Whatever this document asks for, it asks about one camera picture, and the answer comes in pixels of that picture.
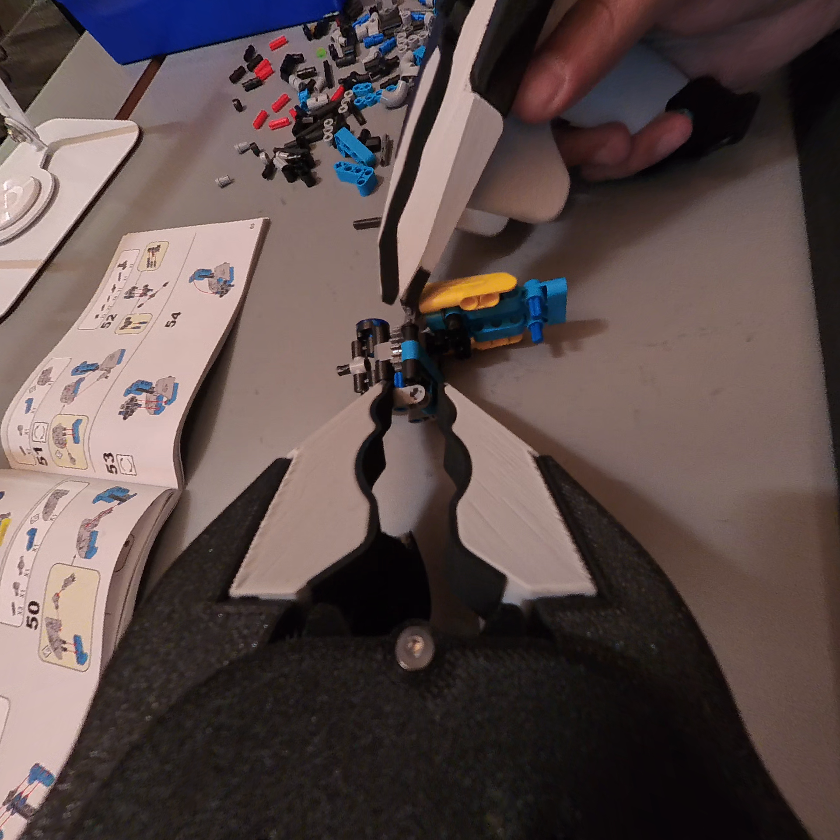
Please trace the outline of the yellow blue brick assembly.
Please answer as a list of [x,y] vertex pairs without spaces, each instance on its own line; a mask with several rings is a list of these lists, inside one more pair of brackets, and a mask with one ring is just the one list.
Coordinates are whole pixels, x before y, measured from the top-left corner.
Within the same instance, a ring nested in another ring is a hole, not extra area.
[[518,343],[528,334],[543,341],[544,328],[566,321],[566,279],[531,279],[519,285],[505,272],[429,282],[419,304],[426,349],[468,359],[474,350]]

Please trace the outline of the building instruction booklet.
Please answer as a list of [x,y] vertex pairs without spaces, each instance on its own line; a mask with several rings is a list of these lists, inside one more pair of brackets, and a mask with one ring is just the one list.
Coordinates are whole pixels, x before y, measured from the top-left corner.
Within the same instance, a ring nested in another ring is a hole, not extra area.
[[182,427],[269,220],[123,237],[2,423],[1,838],[69,758],[182,491]]

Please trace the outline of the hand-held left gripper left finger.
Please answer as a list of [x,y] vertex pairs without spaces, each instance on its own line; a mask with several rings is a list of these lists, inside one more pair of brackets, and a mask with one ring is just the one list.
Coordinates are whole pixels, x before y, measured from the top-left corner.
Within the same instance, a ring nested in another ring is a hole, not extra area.
[[392,392],[367,392],[290,452],[231,597],[294,600],[371,546],[380,531],[372,487],[385,468],[392,406]]

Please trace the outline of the white stand base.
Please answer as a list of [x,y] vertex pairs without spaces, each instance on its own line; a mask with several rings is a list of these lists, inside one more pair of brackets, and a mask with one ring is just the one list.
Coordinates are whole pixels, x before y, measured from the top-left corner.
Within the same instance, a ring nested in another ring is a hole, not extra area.
[[12,308],[131,153],[128,120],[52,119],[1,166],[1,315]]

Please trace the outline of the pile of loose brick parts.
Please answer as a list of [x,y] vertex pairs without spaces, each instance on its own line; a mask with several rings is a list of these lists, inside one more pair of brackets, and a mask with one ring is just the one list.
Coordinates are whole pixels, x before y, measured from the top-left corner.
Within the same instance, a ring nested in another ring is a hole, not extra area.
[[339,181],[362,196],[378,185],[377,167],[391,163],[394,139],[374,134],[366,112],[406,105],[438,17],[440,2],[337,2],[338,9],[300,26],[308,44],[291,34],[265,49],[248,45],[229,75],[234,110],[247,114],[252,133],[277,132],[276,141],[247,138],[236,154],[254,155],[264,180],[314,187],[322,160]]

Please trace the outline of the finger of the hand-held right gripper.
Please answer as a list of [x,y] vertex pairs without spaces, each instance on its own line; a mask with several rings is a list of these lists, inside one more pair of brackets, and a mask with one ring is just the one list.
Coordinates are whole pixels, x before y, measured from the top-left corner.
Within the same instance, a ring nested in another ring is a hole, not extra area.
[[509,111],[508,2],[455,2],[416,76],[378,238],[381,297],[416,307]]

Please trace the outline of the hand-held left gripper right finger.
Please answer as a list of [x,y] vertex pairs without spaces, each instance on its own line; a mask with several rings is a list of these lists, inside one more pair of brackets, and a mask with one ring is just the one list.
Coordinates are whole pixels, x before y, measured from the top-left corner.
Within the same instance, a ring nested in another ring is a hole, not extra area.
[[457,391],[442,389],[444,469],[455,484],[446,571],[482,617],[501,603],[596,594],[537,453]]

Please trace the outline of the person's right hand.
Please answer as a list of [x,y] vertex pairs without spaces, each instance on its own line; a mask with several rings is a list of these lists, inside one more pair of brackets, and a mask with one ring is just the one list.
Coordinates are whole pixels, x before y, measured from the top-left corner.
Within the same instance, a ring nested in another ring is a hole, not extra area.
[[[545,123],[581,100],[627,51],[648,36],[688,77],[747,88],[838,30],[838,1],[580,1],[531,59],[513,106]],[[637,134],[613,122],[561,126],[564,162],[584,179],[635,175],[666,159],[692,132],[689,116],[666,112]]]

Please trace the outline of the black blue brick assembly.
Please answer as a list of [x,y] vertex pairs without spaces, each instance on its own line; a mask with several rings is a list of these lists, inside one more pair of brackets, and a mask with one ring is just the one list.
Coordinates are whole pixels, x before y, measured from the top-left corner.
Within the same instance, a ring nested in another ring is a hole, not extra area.
[[445,382],[440,360],[454,347],[445,330],[409,323],[391,328],[385,320],[366,319],[357,322],[351,360],[339,365],[337,374],[351,376],[360,395],[381,382],[391,385],[394,414],[418,424],[437,414],[438,391]]

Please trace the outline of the blue plastic bin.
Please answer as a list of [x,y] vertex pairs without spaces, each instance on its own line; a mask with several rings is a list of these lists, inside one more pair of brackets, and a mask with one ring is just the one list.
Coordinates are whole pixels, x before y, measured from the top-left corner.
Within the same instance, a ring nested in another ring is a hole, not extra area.
[[314,22],[344,1],[61,1],[104,48],[127,65]]

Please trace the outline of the grey desk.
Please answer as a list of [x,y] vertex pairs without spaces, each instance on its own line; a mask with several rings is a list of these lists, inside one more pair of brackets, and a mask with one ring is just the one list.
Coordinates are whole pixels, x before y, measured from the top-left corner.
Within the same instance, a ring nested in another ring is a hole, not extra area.
[[[122,236],[264,216],[236,330],[183,436],[186,489],[146,593],[273,459],[354,400],[335,374],[356,321],[384,317],[382,210],[323,166],[270,182],[235,144],[238,41],[165,59],[143,137],[2,323],[2,410],[81,314]],[[456,237],[447,277],[567,277],[544,344],[478,353],[451,382],[566,468],[645,546],[695,615],[777,785],[838,838],[838,527],[830,426],[785,77],[747,139],[638,181],[583,185],[554,223]]]

